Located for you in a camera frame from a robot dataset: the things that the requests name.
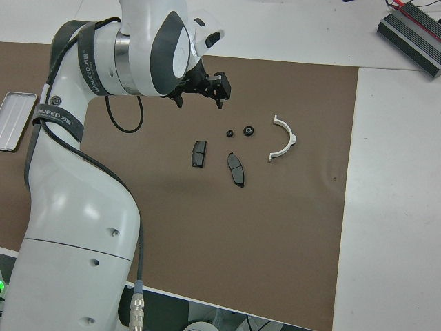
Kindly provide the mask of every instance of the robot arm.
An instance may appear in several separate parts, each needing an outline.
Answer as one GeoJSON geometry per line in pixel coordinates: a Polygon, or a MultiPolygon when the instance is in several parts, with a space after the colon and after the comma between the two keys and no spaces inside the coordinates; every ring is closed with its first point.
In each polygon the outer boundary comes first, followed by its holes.
{"type": "Polygon", "coordinates": [[[60,53],[52,56],[28,155],[30,222],[1,331],[124,330],[117,308],[139,212],[123,183],[79,150],[89,102],[131,94],[169,97],[179,106],[182,92],[218,106],[229,99],[225,75],[210,77],[201,60],[223,36],[211,18],[189,16],[185,0],[120,3],[121,22],[65,26],[71,33],[59,37],[66,44],[54,44],[60,53]]]}

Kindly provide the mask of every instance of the small black nut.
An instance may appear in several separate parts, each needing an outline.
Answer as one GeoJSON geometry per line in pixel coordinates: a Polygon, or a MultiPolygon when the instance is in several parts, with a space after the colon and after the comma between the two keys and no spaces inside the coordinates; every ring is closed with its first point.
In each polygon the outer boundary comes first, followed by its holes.
{"type": "Polygon", "coordinates": [[[243,134],[247,137],[253,135],[254,133],[254,128],[252,126],[245,126],[243,128],[243,134]]]}

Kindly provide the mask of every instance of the brown cardboard sheet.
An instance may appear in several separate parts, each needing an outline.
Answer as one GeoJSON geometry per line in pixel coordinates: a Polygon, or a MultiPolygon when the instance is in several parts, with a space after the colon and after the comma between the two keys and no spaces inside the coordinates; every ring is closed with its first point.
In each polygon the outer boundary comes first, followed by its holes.
{"type": "MultiPolygon", "coordinates": [[[[0,43],[0,96],[39,94],[49,46],[0,43]]],[[[83,151],[113,169],[132,191],[145,228],[145,284],[313,330],[331,330],[357,68],[207,57],[225,71],[232,98],[143,97],[145,123],[123,134],[104,100],[89,106],[83,151]],[[297,144],[273,124],[286,121],[297,144]],[[242,133],[247,125],[254,135],[242,133]],[[232,138],[226,136],[233,130],[232,138]],[[193,168],[196,140],[207,141],[204,168],[193,168]],[[230,152],[245,170],[232,181],[230,152]]],[[[126,128],[136,99],[111,97],[126,128]]],[[[28,128],[15,153],[0,153],[0,246],[18,250],[30,213],[23,182],[28,128]]],[[[134,280],[134,268],[129,276],[134,280]]]]}

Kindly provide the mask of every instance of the silver band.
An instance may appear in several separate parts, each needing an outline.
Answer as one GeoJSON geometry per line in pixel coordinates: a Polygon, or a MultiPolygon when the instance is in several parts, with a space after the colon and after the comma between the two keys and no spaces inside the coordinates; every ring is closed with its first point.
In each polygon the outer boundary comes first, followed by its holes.
{"type": "Polygon", "coordinates": [[[129,44],[130,36],[126,36],[118,31],[115,39],[115,66],[119,81],[127,93],[141,95],[133,81],[132,72],[129,64],[129,44]]]}

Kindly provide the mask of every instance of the white c-shaped part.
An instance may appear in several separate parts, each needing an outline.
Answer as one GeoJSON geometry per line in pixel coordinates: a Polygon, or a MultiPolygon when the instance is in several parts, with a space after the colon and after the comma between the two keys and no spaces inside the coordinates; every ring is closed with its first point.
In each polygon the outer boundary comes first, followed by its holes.
{"type": "Polygon", "coordinates": [[[294,133],[292,133],[291,128],[289,127],[288,124],[286,124],[284,121],[281,121],[280,119],[277,118],[277,115],[274,115],[274,124],[283,127],[286,131],[288,131],[289,134],[289,142],[288,144],[282,149],[279,150],[278,152],[275,153],[269,153],[269,162],[272,161],[272,159],[274,157],[279,157],[280,155],[284,155],[284,153],[286,153],[288,151],[288,149],[296,143],[297,141],[297,137],[294,133]]]}

